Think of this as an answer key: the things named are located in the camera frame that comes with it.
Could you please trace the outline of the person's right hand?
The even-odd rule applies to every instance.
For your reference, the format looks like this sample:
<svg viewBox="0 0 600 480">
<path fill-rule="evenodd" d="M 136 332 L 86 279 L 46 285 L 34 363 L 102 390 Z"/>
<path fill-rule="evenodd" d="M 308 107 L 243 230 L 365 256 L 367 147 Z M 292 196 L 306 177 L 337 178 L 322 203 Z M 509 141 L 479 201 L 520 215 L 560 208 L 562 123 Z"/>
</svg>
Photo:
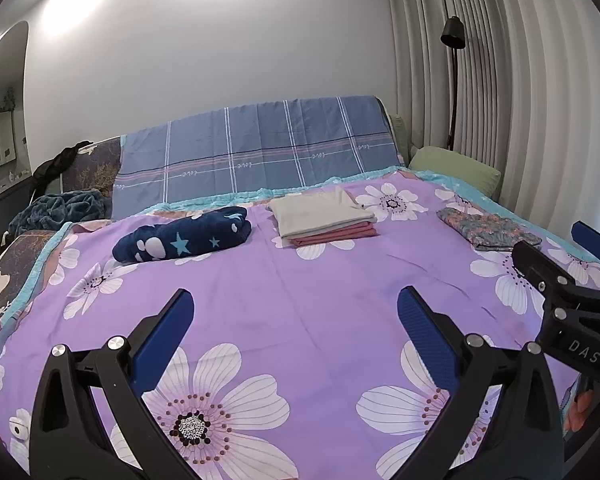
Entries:
<svg viewBox="0 0 600 480">
<path fill-rule="evenodd" d="M 595 390 L 593 387 L 582 386 L 577 380 L 565 393 L 562 400 L 562 433 L 580 431 L 591 411 Z"/>
</svg>

